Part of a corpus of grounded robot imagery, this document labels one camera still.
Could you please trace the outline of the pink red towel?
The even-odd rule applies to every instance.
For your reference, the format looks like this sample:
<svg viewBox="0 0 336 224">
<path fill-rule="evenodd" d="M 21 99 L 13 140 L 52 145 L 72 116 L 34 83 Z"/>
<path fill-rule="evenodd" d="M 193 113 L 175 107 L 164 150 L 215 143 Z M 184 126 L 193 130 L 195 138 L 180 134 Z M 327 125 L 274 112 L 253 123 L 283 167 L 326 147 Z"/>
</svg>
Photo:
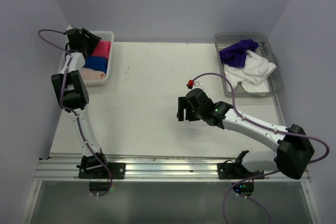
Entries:
<svg viewBox="0 0 336 224">
<path fill-rule="evenodd" d="M 93 57 L 99 57 L 104 59 L 109 59 L 111 50 L 111 42 L 110 41 L 100 41 L 93 53 L 91 54 Z"/>
</svg>

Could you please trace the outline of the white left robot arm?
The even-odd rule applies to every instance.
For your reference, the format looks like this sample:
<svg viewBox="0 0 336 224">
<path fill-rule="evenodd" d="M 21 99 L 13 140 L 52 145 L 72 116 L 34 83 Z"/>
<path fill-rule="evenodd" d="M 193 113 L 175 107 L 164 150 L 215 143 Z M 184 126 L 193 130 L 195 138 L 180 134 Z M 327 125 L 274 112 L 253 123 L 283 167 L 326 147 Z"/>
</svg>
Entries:
<svg viewBox="0 0 336 224">
<path fill-rule="evenodd" d="M 68 46 L 64 48 L 65 63 L 51 76 L 52 86 L 60 107 L 69 113 L 79 135 L 82 159 L 78 168 L 81 174 L 104 178 L 109 165 L 93 132 L 88 113 L 89 94 L 80 74 L 86 58 L 101 38 L 84 28 L 67 29 L 64 34 L 68 39 Z"/>
</svg>

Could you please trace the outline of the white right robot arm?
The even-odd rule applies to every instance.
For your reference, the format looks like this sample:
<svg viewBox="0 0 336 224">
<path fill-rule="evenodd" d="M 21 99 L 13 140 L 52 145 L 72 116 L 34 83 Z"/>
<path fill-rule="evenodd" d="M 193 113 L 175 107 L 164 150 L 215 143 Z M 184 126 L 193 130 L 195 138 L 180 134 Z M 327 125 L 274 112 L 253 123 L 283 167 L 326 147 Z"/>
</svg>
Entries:
<svg viewBox="0 0 336 224">
<path fill-rule="evenodd" d="M 267 170 L 278 170 L 291 179 L 300 179 L 314 155 L 302 127 L 294 124 L 287 128 L 250 118 L 229 103 L 214 103 L 199 88 L 178 98 L 176 117 L 179 121 L 202 120 L 209 126 L 240 133 L 268 148 L 245 150 L 234 161 L 218 164 L 220 179 L 264 177 Z"/>
</svg>

